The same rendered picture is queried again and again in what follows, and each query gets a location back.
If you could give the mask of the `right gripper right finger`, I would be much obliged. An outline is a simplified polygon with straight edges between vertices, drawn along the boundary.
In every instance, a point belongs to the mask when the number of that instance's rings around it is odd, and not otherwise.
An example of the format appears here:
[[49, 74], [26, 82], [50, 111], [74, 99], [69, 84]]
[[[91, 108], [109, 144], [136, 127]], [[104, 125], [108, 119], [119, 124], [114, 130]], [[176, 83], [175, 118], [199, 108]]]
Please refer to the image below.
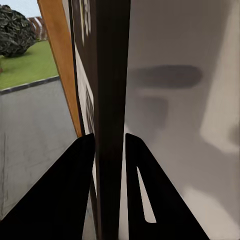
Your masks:
[[[129, 240], [210, 240], [145, 142], [125, 136]], [[156, 223], [145, 220], [139, 168]]]

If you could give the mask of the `poster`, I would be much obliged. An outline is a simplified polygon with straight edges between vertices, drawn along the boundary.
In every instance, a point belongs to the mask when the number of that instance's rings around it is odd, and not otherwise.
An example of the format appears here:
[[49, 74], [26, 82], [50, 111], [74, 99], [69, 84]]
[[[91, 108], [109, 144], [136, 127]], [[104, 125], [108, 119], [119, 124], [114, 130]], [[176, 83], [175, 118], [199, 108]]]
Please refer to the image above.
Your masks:
[[94, 133], [96, 240], [119, 240], [131, 0], [68, 0], [81, 136]]

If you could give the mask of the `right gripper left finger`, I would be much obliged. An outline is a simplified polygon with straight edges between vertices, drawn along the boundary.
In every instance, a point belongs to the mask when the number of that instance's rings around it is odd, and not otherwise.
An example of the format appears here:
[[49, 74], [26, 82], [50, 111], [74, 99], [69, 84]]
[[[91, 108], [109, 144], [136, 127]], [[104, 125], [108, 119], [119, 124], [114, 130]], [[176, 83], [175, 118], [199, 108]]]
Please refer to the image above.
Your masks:
[[95, 158], [81, 136], [0, 222], [0, 240], [82, 240]]

